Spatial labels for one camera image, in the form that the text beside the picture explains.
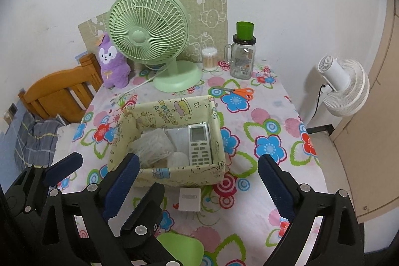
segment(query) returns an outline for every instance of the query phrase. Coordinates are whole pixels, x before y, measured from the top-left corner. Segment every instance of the green fan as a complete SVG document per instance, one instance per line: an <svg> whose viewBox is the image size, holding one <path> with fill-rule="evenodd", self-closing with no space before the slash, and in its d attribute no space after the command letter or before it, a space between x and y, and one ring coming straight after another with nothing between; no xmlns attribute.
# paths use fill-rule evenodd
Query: green fan
<svg viewBox="0 0 399 266"><path fill-rule="evenodd" d="M117 0L108 31L119 51L134 62L166 63L154 78L160 91L183 91L200 81L202 71L195 63L176 61L188 39L186 10L178 0Z"/></svg>

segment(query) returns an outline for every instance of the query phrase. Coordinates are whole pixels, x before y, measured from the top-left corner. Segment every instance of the electric fan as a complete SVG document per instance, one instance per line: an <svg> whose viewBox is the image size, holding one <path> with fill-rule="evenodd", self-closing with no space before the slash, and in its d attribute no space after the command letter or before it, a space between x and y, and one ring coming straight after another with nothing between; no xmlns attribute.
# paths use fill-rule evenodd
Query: electric fan
<svg viewBox="0 0 399 266"><path fill-rule="evenodd" d="M183 91L200 81L202 71L195 63L176 61L188 39L186 10L178 0L117 0L109 12L108 31L128 59L166 63L154 78L160 91Z"/></svg>
<svg viewBox="0 0 399 266"><path fill-rule="evenodd" d="M320 90L319 101L326 105L332 115L350 116L362 108L369 95L370 83L359 62L325 56L320 60L317 70L327 81L327 86ZM303 120L305 125L312 119L314 111Z"/></svg>

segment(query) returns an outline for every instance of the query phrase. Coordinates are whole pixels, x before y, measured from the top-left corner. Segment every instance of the tablecloth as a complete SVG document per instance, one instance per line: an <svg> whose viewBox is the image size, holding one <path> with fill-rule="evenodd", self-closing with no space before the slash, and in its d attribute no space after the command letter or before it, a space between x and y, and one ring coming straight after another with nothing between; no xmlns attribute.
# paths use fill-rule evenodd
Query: tablecloth
<svg viewBox="0 0 399 266"><path fill-rule="evenodd" d="M289 222L280 216L264 187L257 172L257 159L268 153L298 183L327 192L315 149L278 75L267 62L260 61L250 80L238 80L230 76L229 65L221 61L216 71L204 72L202 79L185 91L163 93L147 83L116 103L111 101L115 94L140 85L153 74L144 68L125 89L100 88L70 147L70 151L82 154L83 166L58 188L75 192L101 181L108 171L111 145L120 137L120 115L128 105L132 108L137 103L210 94L221 120L226 174L221 183L202 188L201 212L179 211L179 188L167 187L157 235L172 231L199 239L205 248L202 266L263 265ZM245 100L234 93L211 89L212 86L252 88L254 98ZM109 221L115 235L146 190L131 189L118 216ZM306 262L320 222L315 220L298 265ZM87 237L82 220L77 223L80 236Z"/></svg>

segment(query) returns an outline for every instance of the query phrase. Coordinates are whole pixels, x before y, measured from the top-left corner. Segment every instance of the orange-handled scissors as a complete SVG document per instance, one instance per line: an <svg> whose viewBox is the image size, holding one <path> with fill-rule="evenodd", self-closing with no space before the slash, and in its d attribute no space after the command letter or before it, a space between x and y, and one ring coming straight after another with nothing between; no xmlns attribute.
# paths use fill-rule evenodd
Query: orange-handled scissors
<svg viewBox="0 0 399 266"><path fill-rule="evenodd" d="M225 89L225 88L220 87L220 86L214 86L212 88L213 89L220 89L220 90L224 90L224 91L229 91L229 92L231 92L233 94L237 94L237 95L239 95L241 97L244 97L248 101L253 99L253 95L252 95L254 93L253 89Z"/></svg>

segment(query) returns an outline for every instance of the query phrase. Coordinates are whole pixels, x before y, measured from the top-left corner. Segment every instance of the plaid bedding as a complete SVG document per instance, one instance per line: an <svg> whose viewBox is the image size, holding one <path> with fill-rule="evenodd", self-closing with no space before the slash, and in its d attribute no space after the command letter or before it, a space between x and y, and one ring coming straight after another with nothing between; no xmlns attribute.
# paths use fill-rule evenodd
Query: plaid bedding
<svg viewBox="0 0 399 266"><path fill-rule="evenodd" d="M43 120L26 112L19 127L14 158L20 171L28 164L51 165L53 162L57 130L63 126L58 119Z"/></svg>

